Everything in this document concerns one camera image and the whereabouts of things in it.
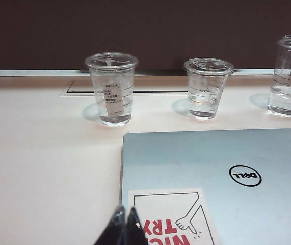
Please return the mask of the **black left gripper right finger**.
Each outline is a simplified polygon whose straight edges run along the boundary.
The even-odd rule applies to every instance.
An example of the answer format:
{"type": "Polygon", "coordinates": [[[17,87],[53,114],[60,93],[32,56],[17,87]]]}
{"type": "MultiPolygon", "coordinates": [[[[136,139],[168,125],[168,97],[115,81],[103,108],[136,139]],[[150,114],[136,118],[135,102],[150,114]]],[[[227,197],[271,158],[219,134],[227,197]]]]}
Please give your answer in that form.
{"type": "Polygon", "coordinates": [[[125,242],[127,245],[147,244],[145,234],[135,207],[132,207],[125,225],[125,242]]]}

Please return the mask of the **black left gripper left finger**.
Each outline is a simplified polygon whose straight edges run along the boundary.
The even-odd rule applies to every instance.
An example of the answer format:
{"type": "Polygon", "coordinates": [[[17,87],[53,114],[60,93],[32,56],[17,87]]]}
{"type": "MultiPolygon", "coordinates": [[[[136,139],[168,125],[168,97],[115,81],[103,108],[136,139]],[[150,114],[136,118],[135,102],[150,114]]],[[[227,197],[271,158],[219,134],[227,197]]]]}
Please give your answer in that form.
{"type": "Polygon", "coordinates": [[[107,226],[105,227],[95,244],[124,244],[125,218],[125,208],[123,207],[123,205],[119,204],[115,208],[107,226]]]}

